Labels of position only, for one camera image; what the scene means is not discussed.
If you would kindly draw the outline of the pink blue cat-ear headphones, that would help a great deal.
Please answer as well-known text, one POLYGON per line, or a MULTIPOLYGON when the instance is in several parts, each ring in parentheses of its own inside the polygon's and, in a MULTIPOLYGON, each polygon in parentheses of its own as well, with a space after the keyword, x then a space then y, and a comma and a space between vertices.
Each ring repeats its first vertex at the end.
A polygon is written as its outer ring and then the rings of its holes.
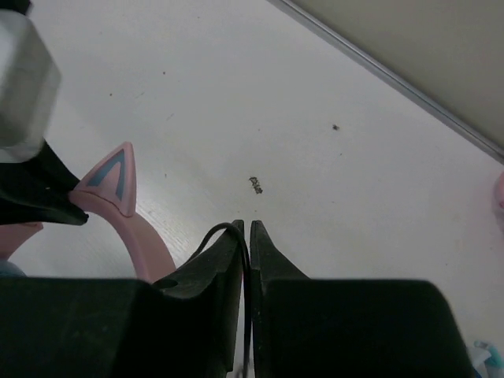
MULTIPOLYGON (((176 266, 157 231, 136 211, 135 155, 130 142, 122 143, 95 165, 69 193, 70 202, 88 216, 107 221, 125 245, 136 276, 153 283, 176 266)), ((1 275, 23 276, 11 256, 48 222, 1 224, 1 275)))

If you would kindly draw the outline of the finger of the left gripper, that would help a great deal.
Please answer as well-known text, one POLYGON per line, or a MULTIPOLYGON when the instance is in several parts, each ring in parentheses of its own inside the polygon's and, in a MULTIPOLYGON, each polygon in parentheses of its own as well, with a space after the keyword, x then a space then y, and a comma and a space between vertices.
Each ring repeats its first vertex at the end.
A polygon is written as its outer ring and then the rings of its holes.
POLYGON ((2 163, 1 224, 87 223, 88 215, 69 199, 79 182, 48 143, 28 161, 2 163))

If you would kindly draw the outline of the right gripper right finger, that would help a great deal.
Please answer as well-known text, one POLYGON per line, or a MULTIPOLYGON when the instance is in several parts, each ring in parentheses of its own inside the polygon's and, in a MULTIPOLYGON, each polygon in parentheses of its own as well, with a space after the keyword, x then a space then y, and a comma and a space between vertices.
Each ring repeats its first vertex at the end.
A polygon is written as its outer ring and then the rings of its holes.
POLYGON ((250 228, 258 377, 471 377, 447 300, 424 280, 305 275, 259 220, 250 228))

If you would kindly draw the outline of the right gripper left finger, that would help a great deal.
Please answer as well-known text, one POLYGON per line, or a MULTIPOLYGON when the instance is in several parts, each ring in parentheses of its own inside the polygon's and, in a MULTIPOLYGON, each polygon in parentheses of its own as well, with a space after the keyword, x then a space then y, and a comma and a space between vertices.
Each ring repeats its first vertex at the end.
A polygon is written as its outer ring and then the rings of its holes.
POLYGON ((224 377, 234 367, 244 224, 214 226, 175 272, 1 279, 4 377, 224 377))

